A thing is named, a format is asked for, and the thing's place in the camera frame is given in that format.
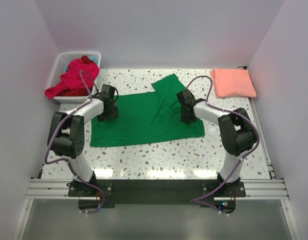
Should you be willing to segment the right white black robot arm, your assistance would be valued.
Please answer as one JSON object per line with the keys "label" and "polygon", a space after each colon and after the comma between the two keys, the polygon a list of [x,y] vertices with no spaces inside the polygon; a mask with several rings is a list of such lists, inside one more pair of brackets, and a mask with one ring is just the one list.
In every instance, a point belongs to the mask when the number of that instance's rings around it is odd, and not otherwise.
{"label": "right white black robot arm", "polygon": [[229,196],[234,191],[233,182],[240,178],[242,160],[259,145],[259,133],[243,108],[236,110],[214,106],[206,100],[195,99],[189,90],[177,94],[180,103],[180,119],[193,123],[207,120],[219,127],[222,145],[226,151],[223,167],[218,173],[217,192]]}

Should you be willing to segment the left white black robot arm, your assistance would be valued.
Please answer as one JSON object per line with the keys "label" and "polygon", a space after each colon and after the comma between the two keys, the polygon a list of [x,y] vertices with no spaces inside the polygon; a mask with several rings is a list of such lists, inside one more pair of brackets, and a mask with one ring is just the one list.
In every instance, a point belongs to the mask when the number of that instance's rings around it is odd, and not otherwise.
{"label": "left white black robot arm", "polygon": [[81,182],[79,189],[86,196],[96,193],[97,184],[92,181],[95,174],[83,155],[85,125],[94,118],[99,122],[117,118],[117,100],[118,90],[105,84],[72,111],[58,111],[52,116],[44,164],[66,162],[74,180]]}

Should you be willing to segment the green t shirt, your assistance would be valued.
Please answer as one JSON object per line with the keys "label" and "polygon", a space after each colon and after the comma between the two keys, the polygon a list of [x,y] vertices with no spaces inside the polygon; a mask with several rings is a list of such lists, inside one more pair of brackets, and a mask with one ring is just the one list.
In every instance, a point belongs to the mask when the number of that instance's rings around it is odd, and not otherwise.
{"label": "green t shirt", "polygon": [[91,147],[109,148],[199,138],[205,135],[203,121],[181,121],[177,93],[185,90],[177,75],[152,83],[153,92],[122,95],[117,100],[119,116],[91,121]]}

